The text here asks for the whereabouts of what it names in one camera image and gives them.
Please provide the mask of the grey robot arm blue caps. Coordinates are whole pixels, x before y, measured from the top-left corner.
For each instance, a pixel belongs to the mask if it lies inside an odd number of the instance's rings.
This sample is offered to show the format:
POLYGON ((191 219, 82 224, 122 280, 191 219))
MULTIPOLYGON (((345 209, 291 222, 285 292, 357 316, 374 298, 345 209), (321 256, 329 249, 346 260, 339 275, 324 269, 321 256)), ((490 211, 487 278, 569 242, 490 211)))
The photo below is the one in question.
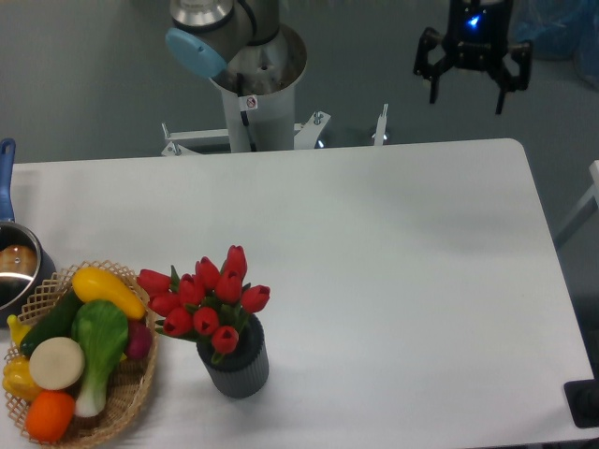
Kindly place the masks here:
MULTIPOLYGON (((486 72, 500 92, 527 89, 533 44, 517 44, 507 34, 510 1, 452 1, 446 32, 426 28, 413 71, 438 95, 439 79, 451 68, 486 72)), ((291 86, 306 66, 302 44, 280 22, 276 1, 173 1, 172 26, 166 33, 171 55, 190 72, 210 79, 237 96, 275 94, 291 86)))

